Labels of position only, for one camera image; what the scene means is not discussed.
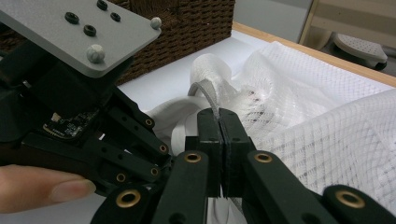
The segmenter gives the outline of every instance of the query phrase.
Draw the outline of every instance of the white cloth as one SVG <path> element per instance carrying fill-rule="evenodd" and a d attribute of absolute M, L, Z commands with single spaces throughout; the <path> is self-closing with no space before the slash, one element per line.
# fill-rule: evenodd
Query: white cloth
<path fill-rule="evenodd" d="M 307 188 L 320 194 L 326 186 L 349 185 L 396 214 L 392 87 L 273 43 L 254 52 L 233 78 L 215 55 L 199 57 L 190 97 L 148 114 L 178 154 L 185 136 L 197 134 L 196 113 L 209 105 L 238 114 L 256 148 L 275 153 Z M 230 201 L 210 201 L 208 223 L 243 223 L 232 208 Z"/>

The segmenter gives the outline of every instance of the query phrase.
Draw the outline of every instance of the black screw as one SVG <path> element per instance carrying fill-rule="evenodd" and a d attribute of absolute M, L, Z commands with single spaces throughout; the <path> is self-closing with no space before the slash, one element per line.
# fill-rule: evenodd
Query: black screw
<path fill-rule="evenodd" d="M 96 5 L 103 11 L 107 10 L 107 3 L 104 0 L 98 0 Z"/>
<path fill-rule="evenodd" d="M 117 14 L 117 13 L 115 13 L 115 12 L 112 12 L 112 13 L 110 14 L 110 16 L 111 16 L 111 19 L 113 19 L 113 21 L 120 21 L 120 20 L 121 20 L 120 15 Z"/>
<path fill-rule="evenodd" d="M 84 26 L 84 34 L 88 36 L 96 36 L 96 29 L 91 25 Z"/>
<path fill-rule="evenodd" d="M 73 12 L 66 12 L 66 14 L 64 14 L 64 18 L 72 24 L 78 24 L 79 21 L 78 16 Z"/>

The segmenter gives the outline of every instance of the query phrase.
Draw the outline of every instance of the floor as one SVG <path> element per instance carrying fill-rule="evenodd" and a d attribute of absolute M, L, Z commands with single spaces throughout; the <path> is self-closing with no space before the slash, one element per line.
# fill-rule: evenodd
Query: floor
<path fill-rule="evenodd" d="M 361 58 L 357 58 L 353 55 L 350 55 L 342 50 L 335 50 L 334 46 L 335 46 L 335 44 L 332 41 L 332 37 L 331 37 L 329 42 L 320 51 L 325 52 L 327 54 L 331 54 L 335 57 L 344 59 L 344 60 L 352 62 L 352 63 L 360 64 L 365 67 L 374 68 L 376 65 L 375 62 L 368 62 Z M 383 47 L 382 49 L 388 56 L 388 65 L 386 68 L 384 68 L 382 71 L 379 71 L 379 72 L 396 77 L 396 49 L 389 48 L 389 47 Z"/>

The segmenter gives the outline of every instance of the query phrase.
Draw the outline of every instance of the gray wall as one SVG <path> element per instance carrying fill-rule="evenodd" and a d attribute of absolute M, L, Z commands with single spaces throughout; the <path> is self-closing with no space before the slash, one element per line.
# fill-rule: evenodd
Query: gray wall
<path fill-rule="evenodd" d="M 298 42 L 312 0 L 236 0 L 233 20 Z"/>

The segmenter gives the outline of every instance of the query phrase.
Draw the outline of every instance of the wicker basket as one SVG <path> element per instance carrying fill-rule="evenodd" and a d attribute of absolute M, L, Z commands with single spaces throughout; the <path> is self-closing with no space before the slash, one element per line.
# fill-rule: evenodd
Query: wicker basket
<path fill-rule="evenodd" d="M 161 35 L 138 51 L 134 65 L 120 78 L 124 83 L 204 49 L 231 35 L 235 0 L 109 0 L 147 19 L 160 17 Z M 0 34 L 1 50 L 14 49 L 22 36 Z"/>

